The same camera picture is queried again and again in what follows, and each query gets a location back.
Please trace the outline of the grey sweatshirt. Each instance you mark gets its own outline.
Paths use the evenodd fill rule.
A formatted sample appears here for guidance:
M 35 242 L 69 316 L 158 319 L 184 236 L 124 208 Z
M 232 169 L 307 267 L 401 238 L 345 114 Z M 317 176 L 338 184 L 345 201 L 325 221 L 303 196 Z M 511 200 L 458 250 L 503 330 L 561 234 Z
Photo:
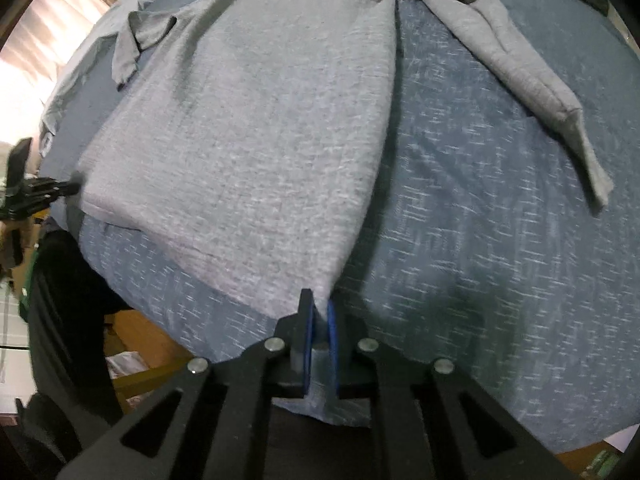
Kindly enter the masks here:
M 606 206 L 613 182 L 582 103 L 500 0 L 421 1 Z M 310 289 L 322 320 L 359 314 L 386 344 L 430 355 L 463 223 L 485 222 L 487 200 L 477 174 L 418 174 L 402 235 L 397 20 L 397 0 L 195 0 L 122 24 L 112 78 L 125 94 L 79 159 L 79 206 L 166 258 L 180 284 L 145 310 L 189 348 L 238 351 Z

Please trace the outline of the beige curtain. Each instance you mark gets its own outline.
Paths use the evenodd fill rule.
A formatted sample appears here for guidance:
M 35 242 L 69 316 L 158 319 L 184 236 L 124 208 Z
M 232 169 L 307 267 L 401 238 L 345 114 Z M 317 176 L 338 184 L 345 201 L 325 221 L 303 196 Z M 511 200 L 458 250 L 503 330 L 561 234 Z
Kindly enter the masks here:
M 32 0 L 1 49 L 1 141 L 38 136 L 63 67 L 107 11 L 102 0 Z

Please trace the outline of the dark blue bed sheet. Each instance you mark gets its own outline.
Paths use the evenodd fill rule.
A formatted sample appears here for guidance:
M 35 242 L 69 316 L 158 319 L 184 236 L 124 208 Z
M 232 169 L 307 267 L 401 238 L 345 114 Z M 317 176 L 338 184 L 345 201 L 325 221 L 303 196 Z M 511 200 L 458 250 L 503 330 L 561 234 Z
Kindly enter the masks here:
M 175 11 L 195 0 L 155 0 Z M 454 38 L 421 0 L 397 0 L 404 115 L 390 150 L 398 166 L 401 233 L 412 237 L 418 174 L 477 174 L 485 222 L 464 222 L 466 254 L 437 298 L 429 361 L 456 361 L 550 450 L 596 442 L 639 419 L 639 59 L 606 15 L 582 0 L 500 0 L 512 23 L 575 93 L 590 142 L 613 182 L 604 207 L 582 165 L 550 129 Z M 82 153 L 124 97 L 115 43 L 68 103 L 44 174 L 81 181 Z M 80 194 L 52 216 L 88 266 L 130 307 L 199 356 L 236 358 L 276 326 L 224 356 L 206 356 L 146 312 L 146 295 L 180 284 L 141 234 L 88 220 Z M 328 320 L 319 321 L 311 390 L 291 411 L 334 424 L 368 419 L 331 390 Z

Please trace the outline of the light grey blanket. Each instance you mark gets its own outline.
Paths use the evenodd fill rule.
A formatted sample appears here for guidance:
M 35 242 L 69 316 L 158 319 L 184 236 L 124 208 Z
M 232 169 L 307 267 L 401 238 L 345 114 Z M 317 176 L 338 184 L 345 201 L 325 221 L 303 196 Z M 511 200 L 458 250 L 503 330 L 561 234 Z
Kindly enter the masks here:
M 93 25 L 58 76 L 39 123 L 39 154 L 46 157 L 58 133 L 68 103 L 85 84 L 96 61 L 114 44 L 131 12 L 144 10 L 155 0 L 116 0 Z

